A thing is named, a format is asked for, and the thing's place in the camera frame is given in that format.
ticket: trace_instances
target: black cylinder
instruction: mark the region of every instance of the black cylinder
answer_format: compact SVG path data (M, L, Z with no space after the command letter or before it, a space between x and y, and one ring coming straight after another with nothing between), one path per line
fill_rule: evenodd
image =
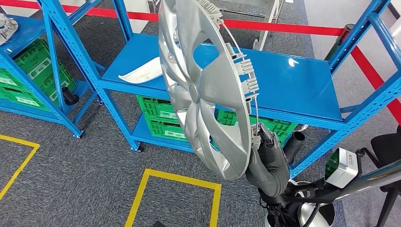
M61 90L65 99L65 104L74 105L79 101L78 95L74 95L67 87L63 87Z
M289 138L288 142L283 147L284 154L286 154L287 164L294 161L295 155L298 153L302 144L304 143L305 135L302 132L294 132Z

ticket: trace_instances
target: white label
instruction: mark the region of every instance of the white label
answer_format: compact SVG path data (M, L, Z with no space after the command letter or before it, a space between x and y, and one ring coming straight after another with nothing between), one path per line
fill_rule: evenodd
M169 113L169 112L165 112L165 111L160 111L160 117L177 119L177 115L175 115L175 113Z
M184 133L177 133L173 131L164 131L165 136L171 136L171 137L176 137L176 138L181 138L181 139L186 139Z
M49 99L50 99L51 101L54 101L54 100L57 99L57 90L54 91L54 92L49 96Z
M29 104L29 105L35 105L35 106L40 106L37 102L33 101L33 100L29 100L29 99L24 99L21 97L16 97L17 101L19 101L20 103L25 103L25 104Z
M31 79L35 79L43 70L45 70L50 65L52 65L52 61L49 58L46 58L36 68L30 71L30 73L28 73L28 76Z
M3 78L3 77L0 77L0 83L5 83L5 84L10 84L10 85L17 86L17 84L14 81L12 81L10 79L7 79L7 78Z

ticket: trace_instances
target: black chair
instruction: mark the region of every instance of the black chair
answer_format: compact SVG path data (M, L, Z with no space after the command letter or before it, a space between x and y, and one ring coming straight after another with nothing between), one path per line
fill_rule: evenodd
M398 126L397 133L374 137L370 141L373 152L363 148L377 168L386 166L401 159L401 127ZM386 199L376 227L384 227L384 224L394 205L395 199L401 192L401 181L397 181L380 187L380 190L387 192Z

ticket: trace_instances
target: chair leg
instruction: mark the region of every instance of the chair leg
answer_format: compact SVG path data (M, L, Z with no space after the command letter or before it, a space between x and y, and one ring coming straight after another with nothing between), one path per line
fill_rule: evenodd
M376 227L384 227L384 224L386 223L386 220L390 214L390 211L392 209L392 206L395 203L395 199L398 196L398 190L391 188L386 196L386 200L384 201L382 211L380 213L379 220L377 221L377 226Z
M370 160L372 160L373 164L377 168L381 167L379 160L377 160L377 158L376 158L376 155L374 155L372 152L370 152L370 150L368 150L367 148L361 148L361 151L363 151L365 154L367 154L367 156L370 158Z

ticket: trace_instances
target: white plastic part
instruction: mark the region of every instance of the white plastic part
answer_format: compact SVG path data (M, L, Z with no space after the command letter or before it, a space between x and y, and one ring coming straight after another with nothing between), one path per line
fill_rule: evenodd
M148 63L142 65L136 70L124 75L118 76L120 79L132 84L141 84L153 80L163 74L160 65L160 57L154 58Z

